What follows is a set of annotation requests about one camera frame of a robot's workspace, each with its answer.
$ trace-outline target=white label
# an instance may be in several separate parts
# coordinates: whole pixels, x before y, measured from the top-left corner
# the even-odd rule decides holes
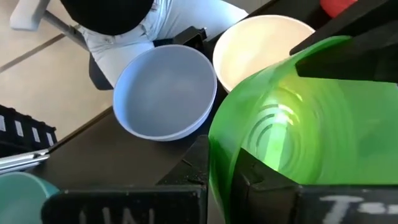
[[[37,132],[37,129],[36,128],[32,128],[32,131],[33,131],[33,137],[35,138],[35,141],[36,142],[40,142],[40,138],[39,138],[39,134]]]
[[[54,145],[54,141],[52,140],[51,134],[50,133],[46,133],[47,134],[47,139],[49,140],[50,146]]]
[[[15,121],[15,127],[17,128],[17,134],[18,134],[20,137],[24,137],[24,132],[23,132],[23,130],[22,130],[21,122]]]
[[[6,123],[4,122],[3,115],[0,115],[0,131],[6,131]]]

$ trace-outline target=bowl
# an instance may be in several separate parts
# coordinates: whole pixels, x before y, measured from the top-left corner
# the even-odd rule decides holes
[[[217,77],[227,92],[248,76],[289,57],[289,51],[314,33],[296,19],[265,15],[245,19],[218,40],[213,54]]]
[[[217,91],[211,62],[184,45],[154,48],[122,72],[113,110],[131,134],[154,141],[188,136],[207,119]]]
[[[0,223],[41,224],[44,202],[58,189],[24,172],[0,175]]]

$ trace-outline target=floor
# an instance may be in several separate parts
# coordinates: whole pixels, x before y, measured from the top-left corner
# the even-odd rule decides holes
[[[268,0],[228,1],[251,12]],[[11,30],[17,2],[0,1],[0,104],[55,126],[62,139],[111,106],[112,92],[94,88],[88,53],[46,21],[37,32]],[[76,24],[59,1],[51,1],[48,10]],[[30,54],[44,43],[52,44]]]

